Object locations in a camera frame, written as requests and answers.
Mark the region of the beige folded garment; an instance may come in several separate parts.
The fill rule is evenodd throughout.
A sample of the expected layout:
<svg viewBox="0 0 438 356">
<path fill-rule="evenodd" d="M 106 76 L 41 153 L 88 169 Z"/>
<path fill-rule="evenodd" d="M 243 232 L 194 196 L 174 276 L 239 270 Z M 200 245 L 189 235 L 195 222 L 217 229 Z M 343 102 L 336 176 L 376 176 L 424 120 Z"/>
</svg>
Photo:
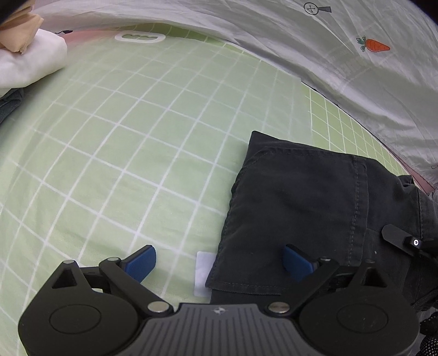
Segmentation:
<svg viewBox="0 0 438 356">
<path fill-rule="evenodd" d="M 44 22 L 43 17 L 32 12 L 31 2 L 23 5 L 1 23 L 1 49 L 23 54 Z"/>
</svg>

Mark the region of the white carrot print sheet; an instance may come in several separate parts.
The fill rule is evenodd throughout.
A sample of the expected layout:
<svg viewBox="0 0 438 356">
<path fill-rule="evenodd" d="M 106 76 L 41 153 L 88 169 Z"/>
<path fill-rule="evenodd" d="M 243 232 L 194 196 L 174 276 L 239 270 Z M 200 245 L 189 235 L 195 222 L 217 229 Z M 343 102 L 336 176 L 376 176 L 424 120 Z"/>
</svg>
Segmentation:
<svg viewBox="0 0 438 356">
<path fill-rule="evenodd" d="M 437 185 L 437 19 L 413 1 L 38 1 L 51 31 L 159 22 L 300 76 Z"/>
</svg>

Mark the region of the blue folded jeans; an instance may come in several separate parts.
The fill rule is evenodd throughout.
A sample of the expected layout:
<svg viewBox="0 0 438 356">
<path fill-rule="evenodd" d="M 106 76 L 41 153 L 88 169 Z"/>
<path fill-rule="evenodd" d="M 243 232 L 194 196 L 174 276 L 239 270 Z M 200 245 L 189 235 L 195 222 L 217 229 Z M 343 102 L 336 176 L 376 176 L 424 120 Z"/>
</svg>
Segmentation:
<svg viewBox="0 0 438 356">
<path fill-rule="evenodd" d="M 12 112 L 20 106 L 24 98 L 24 89 L 16 88 L 9 90 L 0 99 L 0 123 L 3 123 Z"/>
</svg>

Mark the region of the black trousers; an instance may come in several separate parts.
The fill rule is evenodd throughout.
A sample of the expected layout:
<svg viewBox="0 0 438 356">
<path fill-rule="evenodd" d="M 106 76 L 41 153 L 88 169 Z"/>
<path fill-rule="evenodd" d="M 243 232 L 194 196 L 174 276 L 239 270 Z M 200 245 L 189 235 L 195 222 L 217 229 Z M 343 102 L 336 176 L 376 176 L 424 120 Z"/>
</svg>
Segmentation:
<svg viewBox="0 0 438 356">
<path fill-rule="evenodd" d="M 253 132 L 231 190 L 218 254 L 206 281 L 213 304 L 273 301 L 291 285 L 282 253 L 294 245 L 342 266 L 372 259 L 416 311 L 437 305 L 437 263 L 381 237 L 391 224 L 437 239 L 437 197 L 375 159 Z"/>
</svg>

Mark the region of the white folded garment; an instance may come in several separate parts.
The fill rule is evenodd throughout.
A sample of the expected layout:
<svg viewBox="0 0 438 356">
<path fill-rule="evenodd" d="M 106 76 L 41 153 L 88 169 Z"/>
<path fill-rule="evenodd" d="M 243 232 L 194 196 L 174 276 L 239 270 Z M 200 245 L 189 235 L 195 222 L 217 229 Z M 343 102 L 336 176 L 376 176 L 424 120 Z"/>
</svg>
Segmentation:
<svg viewBox="0 0 438 356">
<path fill-rule="evenodd" d="M 24 54 L 1 49 L 1 97 L 62 69 L 67 58 L 68 46 L 63 37 L 46 30 L 36 32 Z"/>
</svg>

